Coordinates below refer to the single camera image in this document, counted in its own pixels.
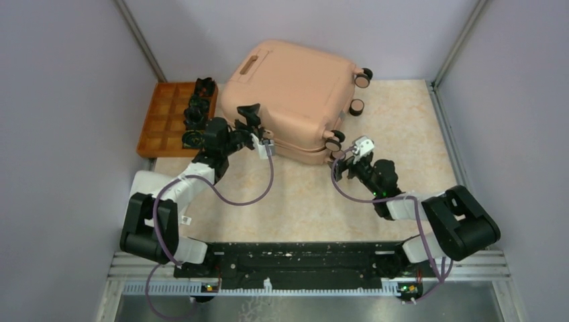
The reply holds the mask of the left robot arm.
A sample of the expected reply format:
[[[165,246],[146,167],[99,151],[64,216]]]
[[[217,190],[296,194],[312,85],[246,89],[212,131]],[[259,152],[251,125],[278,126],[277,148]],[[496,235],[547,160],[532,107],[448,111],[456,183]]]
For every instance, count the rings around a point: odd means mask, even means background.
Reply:
[[[206,188],[217,190],[215,185],[229,167],[229,156],[243,148],[269,154],[270,142],[263,137],[259,111],[258,103],[238,107],[244,120],[236,120],[233,126],[222,117],[210,119],[201,149],[183,172],[157,192],[136,192],[130,197],[119,239],[121,251],[158,264],[189,264],[199,277],[212,274],[215,259],[207,254],[208,245],[181,237],[179,227],[195,197]]]

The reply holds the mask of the white cloth under left arm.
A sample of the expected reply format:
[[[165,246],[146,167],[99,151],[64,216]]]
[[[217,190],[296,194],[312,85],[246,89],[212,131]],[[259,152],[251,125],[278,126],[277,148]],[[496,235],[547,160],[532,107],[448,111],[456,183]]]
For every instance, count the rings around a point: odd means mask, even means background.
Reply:
[[[130,196],[132,197],[136,193],[142,193],[143,195],[156,197],[158,193],[173,180],[174,177],[166,174],[140,170],[134,176]],[[195,192],[193,191],[193,188],[188,185],[188,181],[182,180],[175,183],[170,188],[167,188],[161,194],[160,200],[174,201],[177,204],[178,224],[182,226],[189,226],[192,219],[187,215],[187,208],[194,196]]]

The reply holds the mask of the pink suitcase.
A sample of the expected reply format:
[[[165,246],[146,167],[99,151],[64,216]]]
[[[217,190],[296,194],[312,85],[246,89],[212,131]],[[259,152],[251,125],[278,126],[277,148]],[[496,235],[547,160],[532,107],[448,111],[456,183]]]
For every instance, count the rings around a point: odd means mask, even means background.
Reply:
[[[341,150],[345,116],[363,113],[365,104],[354,92],[369,87],[372,77],[369,68],[342,56],[264,40],[225,83],[218,103],[231,125],[245,120],[238,107],[259,104],[257,115],[276,153],[320,165]]]

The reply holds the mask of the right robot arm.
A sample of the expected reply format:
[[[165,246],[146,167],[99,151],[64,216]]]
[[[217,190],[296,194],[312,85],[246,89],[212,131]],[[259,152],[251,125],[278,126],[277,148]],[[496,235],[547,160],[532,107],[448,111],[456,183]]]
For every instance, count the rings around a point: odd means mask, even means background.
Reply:
[[[358,162],[353,156],[337,158],[329,166],[335,188],[346,172],[349,179],[356,178],[372,193],[366,203],[373,205],[379,217],[417,224],[417,236],[402,241],[392,255],[379,259],[380,275],[412,276],[427,262],[435,277],[443,281],[450,271],[437,268],[436,259],[452,265],[500,240],[499,226],[465,186],[433,195],[404,193],[397,184],[394,162],[381,159],[372,164],[371,158]]]

